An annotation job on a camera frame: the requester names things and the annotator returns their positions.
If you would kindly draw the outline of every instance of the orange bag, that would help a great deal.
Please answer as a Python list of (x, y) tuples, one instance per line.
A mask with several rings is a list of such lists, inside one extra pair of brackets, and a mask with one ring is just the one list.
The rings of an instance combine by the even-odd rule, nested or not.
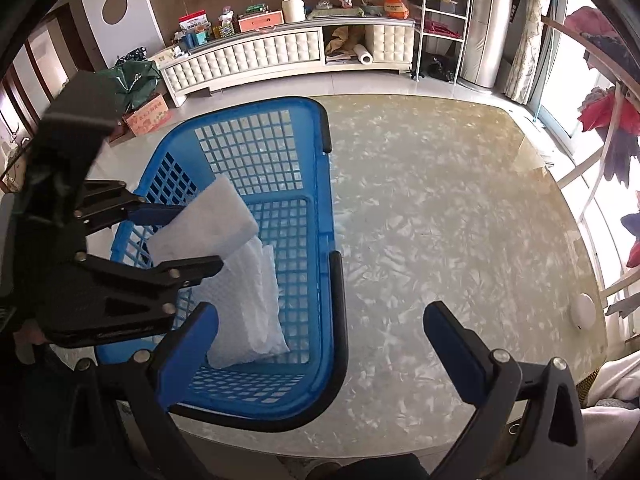
[(385, 11), (390, 18), (406, 20), (409, 17), (409, 9), (404, 0), (385, 0)]

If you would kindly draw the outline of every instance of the blue gripper pad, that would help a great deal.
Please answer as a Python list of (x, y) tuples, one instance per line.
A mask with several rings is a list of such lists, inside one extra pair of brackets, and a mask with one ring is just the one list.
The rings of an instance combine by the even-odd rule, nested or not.
[(178, 330), (169, 332), (154, 351), (150, 371), (156, 385), (156, 400), (165, 411), (181, 402), (191, 379), (218, 334), (218, 311), (201, 303)]
[(488, 359), (489, 349), (475, 332), (460, 325), (441, 301), (428, 304), (424, 309), (422, 324), (460, 399), (476, 408), (482, 406), (490, 377), (481, 360)]

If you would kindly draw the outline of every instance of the marble-patterned table top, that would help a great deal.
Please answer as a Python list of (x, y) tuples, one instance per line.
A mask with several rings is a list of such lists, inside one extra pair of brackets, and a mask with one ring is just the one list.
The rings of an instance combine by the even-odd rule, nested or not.
[[(599, 304), (578, 227), (505, 111), (419, 96), (317, 100), (334, 146), (350, 343), (344, 385), (298, 430), (261, 434), (176, 416), (182, 430), (291, 456), (376, 456), (452, 442), (472, 408), (422, 330), (424, 306), (436, 299), (489, 348), (519, 360), (562, 356), (576, 381), (604, 362), (602, 314), (580, 333), (568, 313), (580, 292)], [(142, 165), (123, 170), (129, 184), (165, 133), (114, 149)]]

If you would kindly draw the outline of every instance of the tufted cabinet door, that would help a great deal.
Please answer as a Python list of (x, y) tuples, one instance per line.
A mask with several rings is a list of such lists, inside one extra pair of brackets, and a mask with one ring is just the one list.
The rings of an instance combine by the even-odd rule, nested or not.
[(393, 25), (367, 25), (367, 50), (373, 62), (411, 63), (414, 54), (414, 28)]
[(164, 69), (174, 92), (231, 74), (320, 59), (317, 31), (282, 34), (238, 43)]

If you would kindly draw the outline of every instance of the white towel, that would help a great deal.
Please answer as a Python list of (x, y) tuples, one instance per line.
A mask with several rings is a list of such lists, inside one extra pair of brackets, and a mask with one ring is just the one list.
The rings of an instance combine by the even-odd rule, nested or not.
[(273, 248), (254, 237), (224, 261), (217, 275), (191, 289), (194, 304), (207, 301), (218, 311), (209, 365), (226, 368), (288, 352), (278, 320)]
[(224, 267), (191, 289), (194, 305), (216, 307), (216, 336), (207, 358), (214, 368), (288, 352), (278, 320), (273, 247), (226, 176), (219, 176), (169, 225), (146, 242), (154, 264), (218, 255)]
[(170, 260), (220, 256), (223, 260), (258, 234), (258, 224), (224, 175), (146, 241), (155, 265)]

